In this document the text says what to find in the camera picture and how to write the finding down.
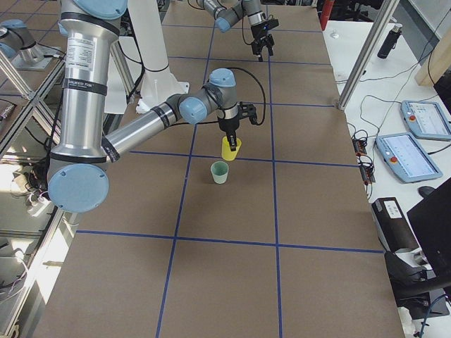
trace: sticker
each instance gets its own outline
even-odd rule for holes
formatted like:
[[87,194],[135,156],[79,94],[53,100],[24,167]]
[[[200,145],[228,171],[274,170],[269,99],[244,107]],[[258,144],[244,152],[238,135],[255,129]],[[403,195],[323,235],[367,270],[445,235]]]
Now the sticker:
[[92,72],[95,48],[96,43],[92,40],[69,37],[66,67]]
[[382,205],[378,199],[376,199],[376,208],[378,209],[378,212],[382,211]]
[[402,218],[401,211],[395,201],[384,201],[385,209],[387,209],[390,218]]

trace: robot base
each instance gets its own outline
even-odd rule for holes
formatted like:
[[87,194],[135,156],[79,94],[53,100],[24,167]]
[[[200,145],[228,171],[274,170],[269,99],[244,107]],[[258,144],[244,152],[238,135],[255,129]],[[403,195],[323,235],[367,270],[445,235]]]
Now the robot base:
[[[39,46],[42,50],[42,53],[44,55],[54,55],[58,52],[55,49],[61,49],[60,47],[54,47],[55,49],[50,49],[44,46]],[[45,70],[47,66],[49,65],[50,61],[52,61],[53,58],[44,58],[40,62],[35,63],[34,65],[30,65],[29,63],[26,63],[23,58],[18,54],[11,63],[13,64],[14,68],[17,70]]]
[[138,114],[147,113],[151,108],[158,106],[161,102],[167,100],[174,94],[187,94],[190,90],[189,82],[179,82],[172,73],[169,78],[162,80],[153,79],[153,81],[144,82],[142,84],[141,99],[136,106]]

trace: metal pole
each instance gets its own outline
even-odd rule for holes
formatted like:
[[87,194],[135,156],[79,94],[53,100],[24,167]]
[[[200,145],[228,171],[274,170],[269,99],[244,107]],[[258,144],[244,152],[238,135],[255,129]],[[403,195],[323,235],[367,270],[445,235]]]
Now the metal pole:
[[345,88],[342,91],[340,99],[338,100],[338,109],[345,110],[347,103],[351,99],[352,93],[355,87],[360,81],[360,77],[365,71],[365,67],[373,54],[374,47],[378,43],[379,38],[384,32],[385,26],[392,17],[396,6],[399,4],[400,0],[385,0],[383,2],[382,8],[379,11],[376,21],[374,21],[373,27],[368,33],[368,37],[360,51],[357,60],[355,61],[354,67],[351,71],[350,77],[346,82]]
[[18,71],[14,68],[13,64],[8,60],[6,55],[0,49],[0,69],[5,73],[7,78],[13,83],[13,85],[17,88],[22,95],[27,100],[31,100],[33,98],[33,91],[30,86],[24,81],[22,76],[18,73]]
[[132,92],[132,89],[135,86],[135,84],[133,82],[133,78],[130,73],[130,69],[128,67],[124,54],[122,53],[121,48],[119,47],[119,40],[111,45],[110,53],[111,56],[113,57],[114,63],[116,64],[119,76],[122,79],[122,83],[124,84],[125,91],[127,95],[129,95],[129,93]]

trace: cable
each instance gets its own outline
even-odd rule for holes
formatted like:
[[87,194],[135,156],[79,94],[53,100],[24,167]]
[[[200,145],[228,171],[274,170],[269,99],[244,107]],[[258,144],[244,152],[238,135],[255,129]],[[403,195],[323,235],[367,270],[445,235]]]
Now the cable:
[[265,118],[266,118],[266,95],[265,95],[265,90],[263,88],[263,85],[261,84],[259,79],[257,79],[257,77],[254,74],[252,74],[248,70],[245,70],[244,68],[228,67],[227,69],[230,69],[230,70],[241,70],[242,72],[244,72],[244,73],[248,74],[250,77],[252,77],[254,79],[254,81],[258,84],[258,86],[260,87],[261,95],[263,96],[263,114],[262,114],[263,116],[261,117],[261,121],[259,123],[257,123],[256,125],[263,125],[263,123],[265,122]]
[[119,41],[118,41],[118,45],[119,45],[119,49],[121,50],[121,53],[124,55],[124,57],[126,59],[128,59],[128,60],[130,60],[130,61],[132,61],[134,63],[137,63],[138,65],[142,65],[142,62],[133,60],[131,57],[129,57],[127,54],[125,54],[124,50],[122,49],[122,45],[121,45],[121,43]]
[[360,103],[360,115],[359,115],[359,117],[360,117],[363,121],[365,121],[366,123],[372,125],[373,127],[375,127],[375,128],[377,129],[377,133],[376,133],[376,136],[377,136],[377,135],[379,134],[379,132],[381,131],[382,124],[385,122],[385,119],[386,119],[386,117],[387,117],[387,113],[385,114],[384,119],[383,119],[383,121],[382,121],[382,123],[381,123],[380,126],[377,126],[377,125],[375,125],[374,123],[372,123],[371,121],[369,121],[369,120],[363,118],[363,104],[364,104],[364,101],[365,101],[365,99],[366,99],[367,97],[371,97],[371,98],[373,98],[373,99],[376,99],[376,100],[379,100],[379,101],[382,101],[382,102],[392,103],[392,104],[401,104],[401,102],[399,102],[399,101],[388,101],[388,100],[384,100],[384,99],[381,99],[381,98],[379,98],[379,97],[377,97],[377,96],[370,95],[370,94],[364,96],[364,98],[362,99],[362,102]]
[[45,147],[45,143],[42,141],[39,141],[38,138],[36,136],[33,135],[33,133],[31,132],[30,129],[28,129],[28,127],[25,127],[25,130],[27,131],[27,133],[31,136],[32,139],[34,139],[37,143],[41,144],[42,146]]
[[247,46],[252,45],[252,43],[247,42],[245,39],[245,21],[243,19],[241,19],[241,36],[242,36],[242,40],[245,43],[245,45],[247,45]]
[[23,267],[24,267],[24,271],[23,271],[22,275],[19,278],[17,278],[11,284],[11,288],[9,289],[8,296],[5,299],[0,300],[0,304],[1,304],[1,303],[4,303],[5,301],[8,301],[11,298],[13,298],[15,295],[17,295],[18,293],[20,293],[23,290],[24,287],[21,287],[17,292],[15,292],[14,294],[11,294],[11,292],[14,290],[15,285],[19,281],[23,280],[23,278],[28,274],[28,267],[27,267],[27,265],[25,264],[25,262],[23,261],[23,259],[21,257],[17,257],[17,256],[14,256],[14,257],[2,257],[2,256],[0,256],[0,259],[16,259],[16,260],[19,260],[22,263]]
[[205,11],[205,8],[200,8],[200,7],[193,6],[193,5],[190,3],[190,0],[187,0],[187,2],[188,2],[188,5],[189,5],[190,7],[194,8],[194,9],[197,9],[197,10],[199,10],[199,11]]
[[0,101],[8,102],[9,104],[12,104],[13,106],[17,106],[17,104],[15,104],[14,102],[11,102],[9,100],[0,99]]
[[[260,87],[261,90],[261,95],[263,96],[263,113],[262,113],[262,117],[261,117],[261,121],[259,123],[257,123],[256,125],[260,126],[263,125],[263,123],[265,122],[265,118],[266,118],[266,95],[265,95],[265,90],[263,88],[263,85],[261,84],[261,82],[259,81],[259,79],[257,79],[257,77],[252,74],[251,72],[249,72],[248,70],[245,70],[244,68],[240,68],[240,67],[228,67],[227,69],[230,70],[241,70],[242,72],[248,74],[250,77],[252,77],[255,82],[258,84],[258,86]],[[214,98],[213,95],[211,94],[211,92],[209,91],[208,87],[203,86],[203,89],[205,89],[206,94],[209,96],[209,98],[218,106],[218,109],[221,109],[224,112],[224,110],[222,109],[222,107],[220,107],[220,105],[218,104],[218,98]],[[213,121],[213,122],[201,122],[201,123],[197,123],[198,125],[209,125],[209,124],[213,124],[213,123],[218,123],[218,121]],[[190,123],[175,123],[171,126],[174,125],[189,125]]]
[[436,150],[436,151],[431,151],[430,153],[428,153],[428,155],[433,155],[436,153],[440,153],[441,151],[444,151],[445,149],[448,149],[451,146],[451,143],[448,144],[447,146],[443,147],[442,149]]
[[[410,66],[408,69],[403,70],[402,72],[399,72],[399,73],[396,74],[396,75],[391,75],[391,76],[386,76],[386,77],[377,77],[377,78],[374,78],[374,79],[365,79],[365,80],[360,80],[359,82],[377,81],[377,80],[384,80],[384,79],[393,79],[393,78],[397,77],[398,75],[401,75],[401,74],[404,74],[404,73],[408,72],[409,70],[411,70],[412,68],[414,68],[416,65],[418,65],[420,62],[422,62],[425,58],[427,58],[428,56],[430,56],[430,55],[433,53],[435,47],[433,47],[433,49],[432,49],[429,53],[427,53],[425,56],[423,56],[423,55],[424,55],[424,52],[426,51],[426,47],[428,46],[429,42],[431,42],[431,40],[432,40],[433,37],[435,36],[435,33],[437,32],[438,28],[439,28],[440,25],[443,23],[444,19],[446,19],[447,15],[448,15],[449,13],[450,13],[450,11],[447,11],[447,13],[445,14],[445,16],[443,16],[442,20],[438,23],[437,28],[433,31],[431,37],[428,39],[428,41],[427,41],[426,44],[424,45],[423,51],[421,52],[421,55],[420,55],[420,58],[418,59],[418,61],[417,61],[416,63],[414,63],[414,64],[413,64],[412,66]],[[338,83],[339,85],[341,85],[341,84],[343,84],[343,83],[346,83],[348,80],[349,80],[349,79],[341,80],[341,81],[336,81],[336,83]]]
[[434,305],[441,300],[442,298],[448,297],[450,298],[451,296],[449,294],[442,294],[441,296],[437,297],[432,303],[431,305],[428,307],[428,310],[426,311],[426,315],[424,316],[423,322],[421,324],[421,330],[420,333],[418,334],[418,338],[422,338],[423,334],[424,334],[424,328],[426,326],[426,321],[429,318],[429,315],[431,314],[432,308],[434,307]]
[[57,51],[57,52],[59,52],[59,53],[63,53],[64,56],[66,55],[66,53],[65,53],[64,51],[60,51],[60,50],[57,49],[57,48],[47,46],[46,44],[41,44],[40,42],[37,42],[37,44],[40,45],[40,46],[46,47],[46,48],[53,49],[54,51]]
[[357,128],[355,127],[355,125],[353,125],[352,123],[349,123],[349,122],[346,122],[346,123],[354,128],[354,133],[353,134],[355,134],[355,132],[357,131]]

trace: brown table surface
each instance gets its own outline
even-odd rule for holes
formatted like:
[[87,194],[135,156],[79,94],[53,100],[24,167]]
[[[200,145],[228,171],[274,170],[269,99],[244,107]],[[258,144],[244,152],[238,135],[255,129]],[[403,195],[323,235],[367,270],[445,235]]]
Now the brown table surface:
[[[171,3],[171,71],[194,91],[214,68],[253,72],[266,122],[242,121],[223,185],[209,172],[217,125],[169,128],[112,165],[34,337],[404,336],[316,10],[263,8],[280,26],[258,63],[240,24],[221,34]],[[261,117],[259,88],[235,76]]]

